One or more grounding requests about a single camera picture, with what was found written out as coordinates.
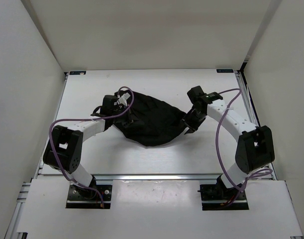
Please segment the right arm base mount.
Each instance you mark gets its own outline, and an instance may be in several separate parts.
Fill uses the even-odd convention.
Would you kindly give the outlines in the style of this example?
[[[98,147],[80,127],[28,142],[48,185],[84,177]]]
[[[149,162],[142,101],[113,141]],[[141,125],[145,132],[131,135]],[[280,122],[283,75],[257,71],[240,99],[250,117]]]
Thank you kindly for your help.
[[[249,210],[244,191],[231,188],[224,192],[215,184],[201,184],[198,192],[201,194],[203,211]]]

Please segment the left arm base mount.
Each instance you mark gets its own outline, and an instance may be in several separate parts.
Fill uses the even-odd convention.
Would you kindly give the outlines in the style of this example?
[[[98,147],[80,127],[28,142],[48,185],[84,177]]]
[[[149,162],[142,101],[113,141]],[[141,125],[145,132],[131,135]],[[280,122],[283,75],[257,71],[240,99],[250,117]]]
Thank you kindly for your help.
[[[70,184],[66,208],[67,209],[110,209],[112,198],[112,185],[111,184],[97,184],[97,190],[100,196],[93,190],[80,188],[74,184]]]

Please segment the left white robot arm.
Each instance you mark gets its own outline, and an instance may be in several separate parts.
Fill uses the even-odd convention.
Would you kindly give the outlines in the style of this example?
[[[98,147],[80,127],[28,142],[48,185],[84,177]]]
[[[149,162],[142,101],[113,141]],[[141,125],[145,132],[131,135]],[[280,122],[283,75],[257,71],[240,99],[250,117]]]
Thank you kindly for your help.
[[[129,87],[121,87],[115,95],[104,96],[90,118],[52,122],[43,162],[60,171],[85,199],[92,199],[98,190],[94,176],[81,165],[83,143],[129,116],[133,104],[134,92]]]

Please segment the black skirt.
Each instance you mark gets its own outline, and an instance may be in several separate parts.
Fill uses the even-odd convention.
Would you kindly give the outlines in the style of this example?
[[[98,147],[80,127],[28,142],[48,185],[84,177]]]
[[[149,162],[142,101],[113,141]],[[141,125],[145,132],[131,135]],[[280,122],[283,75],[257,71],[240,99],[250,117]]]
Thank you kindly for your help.
[[[165,101],[134,92],[134,103],[126,115],[113,121],[126,138],[144,146],[166,144],[186,128],[186,113]]]

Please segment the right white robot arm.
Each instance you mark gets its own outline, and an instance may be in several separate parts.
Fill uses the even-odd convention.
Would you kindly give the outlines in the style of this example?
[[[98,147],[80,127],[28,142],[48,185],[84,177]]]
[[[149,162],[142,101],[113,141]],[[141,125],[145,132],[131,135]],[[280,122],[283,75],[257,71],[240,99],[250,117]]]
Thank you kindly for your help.
[[[229,198],[234,189],[244,191],[249,179],[272,173],[271,169],[265,167],[275,160],[273,137],[269,127],[257,126],[240,116],[217,92],[206,94],[197,86],[190,89],[187,95],[193,105],[183,118],[188,133],[196,132],[207,117],[218,123],[215,147],[223,174],[217,179],[216,194],[220,198]],[[235,162],[229,169],[224,167],[219,150],[219,132],[222,127],[237,143]]]

